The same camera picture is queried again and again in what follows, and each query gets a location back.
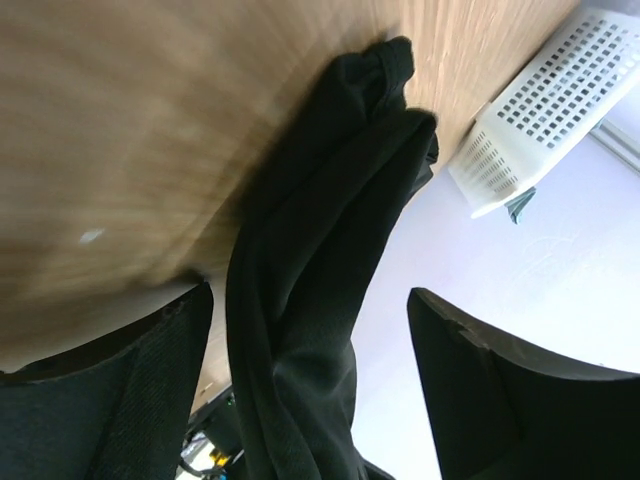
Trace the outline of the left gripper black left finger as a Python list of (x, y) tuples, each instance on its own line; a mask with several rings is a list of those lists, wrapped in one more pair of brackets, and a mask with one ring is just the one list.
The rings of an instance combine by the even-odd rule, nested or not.
[(3, 373), (2, 478), (174, 478), (213, 307), (203, 282), (132, 324)]

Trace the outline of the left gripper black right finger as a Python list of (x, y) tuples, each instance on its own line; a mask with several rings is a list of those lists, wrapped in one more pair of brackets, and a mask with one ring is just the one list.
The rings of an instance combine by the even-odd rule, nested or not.
[(427, 289), (407, 310), (443, 478), (638, 478), (638, 374), (539, 347)]

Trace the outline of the black t shirt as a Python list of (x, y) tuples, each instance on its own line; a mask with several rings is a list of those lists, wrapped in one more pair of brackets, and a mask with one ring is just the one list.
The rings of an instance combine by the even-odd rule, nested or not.
[(363, 479), (351, 342), (401, 211), (438, 156), (409, 108), (412, 45), (335, 58), (244, 203), (229, 264), (229, 364), (252, 479)]

